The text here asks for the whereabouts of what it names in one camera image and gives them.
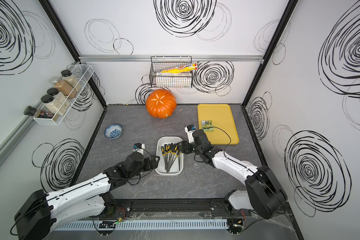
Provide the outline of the white storage box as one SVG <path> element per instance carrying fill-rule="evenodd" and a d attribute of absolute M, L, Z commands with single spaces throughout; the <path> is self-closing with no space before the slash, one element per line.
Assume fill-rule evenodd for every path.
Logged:
<path fill-rule="evenodd" d="M 174 177 L 184 169 L 184 154 L 181 153 L 180 137 L 162 137 L 157 143 L 156 155 L 160 157 L 156 172 L 161 176 Z"/>

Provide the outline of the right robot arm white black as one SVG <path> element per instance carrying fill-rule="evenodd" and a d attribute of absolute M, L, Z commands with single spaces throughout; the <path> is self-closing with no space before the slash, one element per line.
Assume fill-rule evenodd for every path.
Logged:
<path fill-rule="evenodd" d="M 183 154 L 194 153 L 203 163 L 228 173 L 245 185 L 244 191 L 236 190 L 228 195 L 233 209 L 254 211 L 264 219 L 286 209 L 287 194 L 268 166 L 257 167 L 230 156 L 225 150 L 213 146 L 204 130 L 197 130 L 193 125 L 185 127 L 185 132 L 188 140 L 180 142 Z"/>

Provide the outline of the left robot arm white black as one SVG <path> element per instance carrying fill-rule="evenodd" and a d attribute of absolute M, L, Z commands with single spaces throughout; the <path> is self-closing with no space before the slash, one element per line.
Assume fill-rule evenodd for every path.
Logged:
<path fill-rule="evenodd" d="M 86 217 L 100 215 L 114 203 L 110 191 L 131 180 L 140 180 L 143 172 L 158 167 L 160 157 L 147 158 L 133 152 L 97 176 L 66 189 L 33 192 L 16 213 L 15 236 L 20 240 L 42 240 L 58 227 Z"/>

